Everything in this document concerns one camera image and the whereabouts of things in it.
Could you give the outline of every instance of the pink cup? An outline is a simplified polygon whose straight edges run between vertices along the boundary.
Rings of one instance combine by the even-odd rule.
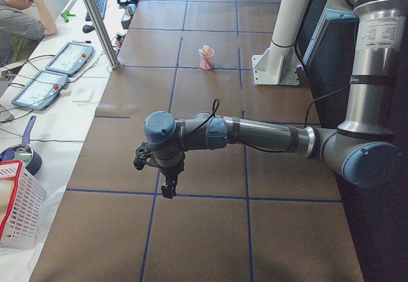
[[[214,68],[214,49],[208,48],[209,56],[206,57],[203,52],[200,52],[200,67],[204,70],[211,70]]]

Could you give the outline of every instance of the table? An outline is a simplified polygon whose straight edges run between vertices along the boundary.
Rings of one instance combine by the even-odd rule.
[[[51,60],[51,57],[39,56],[55,55],[69,41],[91,41],[91,45],[95,49],[92,57],[82,70],[73,78],[70,78],[70,80],[73,80],[81,75],[77,82],[69,85],[70,96],[58,97],[45,111],[30,113],[30,115],[37,116],[31,132],[31,139],[75,142],[31,142],[32,147],[43,159],[43,164],[35,178],[40,181],[46,191],[40,217],[39,243],[33,250],[0,257],[0,280],[4,282],[27,281],[29,279],[111,72],[109,62],[106,56],[103,55],[102,45],[96,32],[93,31],[87,34],[82,32],[82,26],[90,24],[90,22],[85,21],[87,11],[83,1],[71,0],[70,3],[73,3],[70,13],[76,16],[69,17],[68,23],[65,23],[62,17],[57,18],[58,33],[53,36],[46,36],[41,41],[31,55],[33,65],[26,64],[21,69],[19,76],[13,81],[14,83],[26,84],[36,74],[37,68],[44,69],[45,65]],[[120,23],[123,14],[124,10],[118,8],[116,0],[108,0],[105,27],[112,39],[115,38],[117,33],[126,33]],[[94,63],[96,63],[95,67],[89,69]],[[80,89],[94,91],[90,102],[73,102],[75,93]],[[10,86],[0,98],[0,103],[6,108],[15,108],[11,104],[11,100],[19,91],[19,87]],[[30,110],[26,108],[15,108],[11,112],[15,118],[19,118],[26,115],[28,111]],[[2,124],[0,128],[22,135],[28,119],[29,115],[8,124]],[[21,137],[3,131],[0,134],[1,149],[21,143]]]

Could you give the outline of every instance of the red basket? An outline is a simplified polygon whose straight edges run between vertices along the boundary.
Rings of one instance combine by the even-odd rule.
[[[0,181],[13,181],[6,215],[0,224],[0,255],[32,249],[44,187],[24,168],[22,161],[0,162]]]

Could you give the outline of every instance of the green object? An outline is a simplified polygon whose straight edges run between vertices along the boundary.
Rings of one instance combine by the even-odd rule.
[[[40,41],[30,40],[14,34],[10,35],[11,43],[13,44],[14,57],[11,63],[29,59]]]
[[[69,16],[76,16],[75,14],[72,14],[69,12],[69,10],[65,10],[61,13],[61,16],[63,17],[65,22],[69,22]]]

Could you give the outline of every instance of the computer keyboard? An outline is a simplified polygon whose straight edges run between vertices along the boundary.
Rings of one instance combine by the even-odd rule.
[[[105,18],[105,11],[106,11],[106,5],[108,4],[108,0],[95,0],[96,5],[98,6],[99,13],[101,14],[102,19]],[[87,22],[91,21],[91,16],[89,16],[89,13],[87,13],[87,16],[85,17],[85,20]]]

